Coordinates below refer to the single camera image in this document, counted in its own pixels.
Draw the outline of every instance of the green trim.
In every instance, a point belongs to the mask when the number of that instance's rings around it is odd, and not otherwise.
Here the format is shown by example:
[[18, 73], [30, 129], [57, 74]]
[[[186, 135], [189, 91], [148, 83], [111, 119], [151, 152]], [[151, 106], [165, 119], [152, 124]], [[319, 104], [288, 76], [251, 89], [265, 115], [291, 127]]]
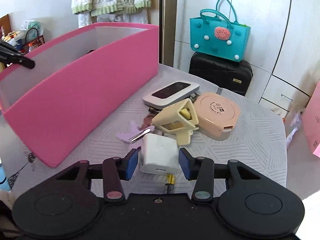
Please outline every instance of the green trim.
[[77, 14], [79, 12], [84, 12], [84, 11], [91, 11], [92, 10], [92, 4], [84, 4], [82, 6], [75, 6], [72, 8], [72, 13]]
[[151, 1], [140, 1], [136, 3], [136, 8], [150, 8], [151, 7]]
[[123, 7], [123, 14], [132, 14], [132, 13], [136, 13], [137, 11], [139, 11], [139, 9], [135, 8], [134, 6], [130, 6], [130, 7]]
[[113, 12], [117, 12], [117, 11], [121, 11], [123, 10], [123, 6], [122, 5], [107, 5], [101, 8], [97, 8], [95, 10], [91, 11], [91, 16], [98, 16], [98, 15], [102, 15], [102, 14], [106, 14], [106, 13], [113, 13]]

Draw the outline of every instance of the white wardrobe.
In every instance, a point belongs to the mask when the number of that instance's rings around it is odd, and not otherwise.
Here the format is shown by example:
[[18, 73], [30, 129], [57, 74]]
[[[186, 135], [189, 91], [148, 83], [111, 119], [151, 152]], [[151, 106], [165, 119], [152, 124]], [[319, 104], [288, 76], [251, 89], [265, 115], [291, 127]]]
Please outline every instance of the white wardrobe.
[[[188, 72], [189, 19], [217, 0], [177, 0], [173, 67]], [[251, 27], [244, 59], [253, 79], [246, 97], [285, 117], [304, 107], [320, 79], [320, 0], [231, 0], [238, 21]], [[232, 22], [227, 2], [220, 9]]]

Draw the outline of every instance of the cream plastic clip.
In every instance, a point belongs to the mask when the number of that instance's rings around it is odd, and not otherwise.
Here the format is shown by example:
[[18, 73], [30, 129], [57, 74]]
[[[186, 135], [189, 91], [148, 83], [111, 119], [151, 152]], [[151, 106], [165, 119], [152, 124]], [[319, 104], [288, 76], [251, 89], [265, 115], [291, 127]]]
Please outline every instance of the cream plastic clip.
[[152, 119], [152, 123], [165, 133], [175, 134], [179, 146], [189, 144], [193, 130], [198, 129], [195, 126], [198, 117], [189, 98], [165, 107]]

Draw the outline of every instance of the circular pad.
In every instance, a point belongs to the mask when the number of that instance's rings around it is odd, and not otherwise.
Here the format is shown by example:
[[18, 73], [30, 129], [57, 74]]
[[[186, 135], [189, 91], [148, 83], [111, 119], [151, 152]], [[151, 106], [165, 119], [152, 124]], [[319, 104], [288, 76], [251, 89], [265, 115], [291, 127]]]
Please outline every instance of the circular pad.
[[263, 179], [243, 180], [224, 192], [218, 202], [222, 219], [251, 237], [282, 237], [301, 224], [302, 201], [282, 186]]
[[17, 226], [37, 238], [65, 238], [85, 228], [99, 211], [97, 197], [73, 181], [40, 184], [14, 203]]

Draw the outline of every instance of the teal handbag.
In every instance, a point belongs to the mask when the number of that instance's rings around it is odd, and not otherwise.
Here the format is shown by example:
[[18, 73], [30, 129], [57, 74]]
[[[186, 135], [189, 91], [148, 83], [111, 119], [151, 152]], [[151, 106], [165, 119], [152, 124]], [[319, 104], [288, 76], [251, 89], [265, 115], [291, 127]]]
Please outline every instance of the teal handbag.
[[[190, 46], [196, 52], [209, 54], [240, 62], [248, 43], [251, 27], [238, 23], [235, 9], [229, 0], [235, 21], [229, 19], [216, 9], [203, 9], [200, 17], [190, 19]], [[215, 17], [203, 15], [205, 12], [215, 13]]]

